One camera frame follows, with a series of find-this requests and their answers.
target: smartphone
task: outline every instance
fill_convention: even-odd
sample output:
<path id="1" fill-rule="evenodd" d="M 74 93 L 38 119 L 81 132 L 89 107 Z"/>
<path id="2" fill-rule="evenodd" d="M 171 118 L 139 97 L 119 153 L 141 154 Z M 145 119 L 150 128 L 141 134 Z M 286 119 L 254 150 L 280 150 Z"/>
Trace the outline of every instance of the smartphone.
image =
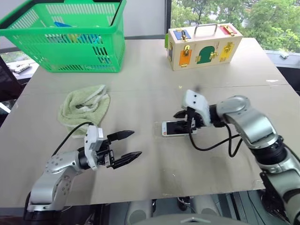
<path id="1" fill-rule="evenodd" d="M 192 134 L 197 134 L 197 129 L 193 129 Z M 181 136 L 188 135 L 187 132 L 180 131 L 178 121 L 164 121 L 162 122 L 162 135 L 163 136 Z"/>

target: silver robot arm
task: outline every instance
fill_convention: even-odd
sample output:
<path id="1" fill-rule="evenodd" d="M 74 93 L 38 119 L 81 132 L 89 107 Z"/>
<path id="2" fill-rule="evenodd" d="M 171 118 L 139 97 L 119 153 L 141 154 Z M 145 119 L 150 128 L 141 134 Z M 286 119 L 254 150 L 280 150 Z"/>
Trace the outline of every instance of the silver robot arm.
<path id="1" fill-rule="evenodd" d="M 124 139 L 134 131 L 120 131 L 107 136 L 103 130 L 89 125 L 84 138 L 84 147 L 78 150 L 57 153 L 45 166 L 42 176 L 34 184 L 26 200 L 24 221 L 26 224 L 59 224 L 60 213 L 64 208 L 75 176 L 84 170 L 97 170 L 99 165 L 113 169 L 126 165 L 140 156 L 142 152 L 131 152 L 115 160 L 112 141 Z"/>
<path id="2" fill-rule="evenodd" d="M 300 224 L 300 162 L 284 143 L 268 117 L 252 108 L 245 96 L 233 96 L 208 105 L 204 96 L 188 90 L 182 108 L 187 122 L 196 119 L 197 128 L 221 127 L 233 124 L 242 140 L 256 158 L 262 170 L 261 178 L 266 188 L 272 188 L 282 199 L 291 224 Z"/>

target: green foliage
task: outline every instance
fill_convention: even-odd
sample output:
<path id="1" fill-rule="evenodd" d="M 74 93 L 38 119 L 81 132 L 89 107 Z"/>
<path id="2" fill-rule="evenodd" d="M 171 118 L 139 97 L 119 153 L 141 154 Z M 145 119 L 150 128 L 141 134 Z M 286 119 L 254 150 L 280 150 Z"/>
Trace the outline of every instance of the green foliage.
<path id="1" fill-rule="evenodd" d="M 264 49 L 300 53 L 299 0 L 172 0 L 171 27 L 192 22 L 232 23 L 246 37 L 256 38 Z"/>
<path id="2" fill-rule="evenodd" d="M 300 8 L 293 0 L 261 0 L 249 15 L 245 32 L 264 49 L 300 52 Z"/>
<path id="3" fill-rule="evenodd" d="M 217 21 L 219 23 L 232 23 L 237 29 L 242 27 L 241 23 L 247 18 L 242 0 L 218 0 L 217 3 Z"/>
<path id="4" fill-rule="evenodd" d="M 0 55 L 3 61 L 6 63 L 17 62 L 22 60 L 30 60 L 31 58 L 26 55 L 24 52 L 7 52 Z"/>
<path id="5" fill-rule="evenodd" d="M 192 13 L 189 7 L 183 7 L 182 4 L 172 1 L 171 27 L 188 27 L 191 22 L 197 18 L 196 14 Z"/>

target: wooden box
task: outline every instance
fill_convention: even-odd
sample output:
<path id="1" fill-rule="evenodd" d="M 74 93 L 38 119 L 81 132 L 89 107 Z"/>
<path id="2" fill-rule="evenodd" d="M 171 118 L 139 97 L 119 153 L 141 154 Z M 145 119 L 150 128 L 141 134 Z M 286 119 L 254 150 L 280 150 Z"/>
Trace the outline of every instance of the wooden box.
<path id="1" fill-rule="evenodd" d="M 228 63 L 242 37 L 230 23 L 169 29 L 167 50 L 172 69 Z"/>

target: green basket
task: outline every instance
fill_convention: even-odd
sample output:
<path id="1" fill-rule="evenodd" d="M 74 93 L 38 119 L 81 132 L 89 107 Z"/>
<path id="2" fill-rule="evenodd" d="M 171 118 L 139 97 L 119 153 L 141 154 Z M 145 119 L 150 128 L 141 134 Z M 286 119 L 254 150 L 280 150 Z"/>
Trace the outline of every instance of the green basket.
<path id="1" fill-rule="evenodd" d="M 29 0 L 0 21 L 0 36 L 50 72 L 119 72 L 125 51 L 125 4 L 126 0 Z"/>

